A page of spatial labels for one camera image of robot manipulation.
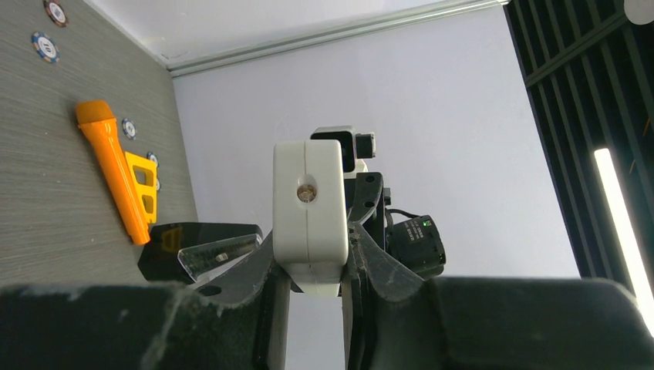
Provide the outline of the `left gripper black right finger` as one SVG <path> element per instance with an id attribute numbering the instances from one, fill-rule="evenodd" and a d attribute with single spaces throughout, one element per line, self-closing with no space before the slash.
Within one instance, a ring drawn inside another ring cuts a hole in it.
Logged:
<path id="1" fill-rule="evenodd" d="M 633 296 L 593 279 L 423 280 L 349 225 L 349 369 L 651 369 Z"/>

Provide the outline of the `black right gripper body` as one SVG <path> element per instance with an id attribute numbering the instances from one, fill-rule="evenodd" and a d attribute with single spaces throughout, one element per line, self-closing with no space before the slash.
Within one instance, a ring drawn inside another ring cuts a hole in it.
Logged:
<path id="1" fill-rule="evenodd" d="M 345 179 L 346 215 L 349 224 L 360 224 L 385 250 L 387 247 L 386 193 L 380 172 L 357 173 Z"/>

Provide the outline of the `white remote control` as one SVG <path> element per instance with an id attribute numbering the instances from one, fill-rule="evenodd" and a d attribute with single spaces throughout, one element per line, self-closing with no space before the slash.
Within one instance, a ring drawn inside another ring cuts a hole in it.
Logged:
<path id="1" fill-rule="evenodd" d="M 303 293 L 338 295 L 349 256 L 338 141 L 275 145 L 272 233 L 275 261 Z"/>

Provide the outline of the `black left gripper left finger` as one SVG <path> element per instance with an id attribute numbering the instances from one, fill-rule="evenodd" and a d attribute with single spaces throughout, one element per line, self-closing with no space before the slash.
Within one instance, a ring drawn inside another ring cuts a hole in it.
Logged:
<path id="1" fill-rule="evenodd" d="M 273 239 L 191 289 L 18 284 L 1 289 L 3 369 L 282 369 L 290 280 Z"/>

